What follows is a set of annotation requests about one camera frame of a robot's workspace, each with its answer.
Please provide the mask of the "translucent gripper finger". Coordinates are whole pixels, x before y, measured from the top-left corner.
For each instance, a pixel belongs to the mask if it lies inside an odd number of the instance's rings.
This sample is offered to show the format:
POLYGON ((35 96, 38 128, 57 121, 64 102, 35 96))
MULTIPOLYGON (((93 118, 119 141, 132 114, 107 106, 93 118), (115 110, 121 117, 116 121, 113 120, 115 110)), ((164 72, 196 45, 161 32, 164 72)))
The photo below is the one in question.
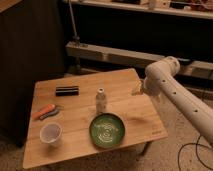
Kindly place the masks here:
POLYGON ((132 90, 131 94, 135 95, 142 95, 143 94, 143 84, 139 82, 136 87, 132 90))

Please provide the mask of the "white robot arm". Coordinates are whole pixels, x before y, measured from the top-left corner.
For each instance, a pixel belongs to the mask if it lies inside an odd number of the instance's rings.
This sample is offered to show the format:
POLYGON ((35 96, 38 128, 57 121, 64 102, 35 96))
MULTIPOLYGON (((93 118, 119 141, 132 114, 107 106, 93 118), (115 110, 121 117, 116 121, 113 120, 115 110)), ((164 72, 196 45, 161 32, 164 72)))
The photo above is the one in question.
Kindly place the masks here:
POLYGON ((184 88, 174 76, 180 70, 177 58, 168 56, 145 68, 145 79, 132 89, 132 95, 162 92, 213 147, 213 109, 184 88))

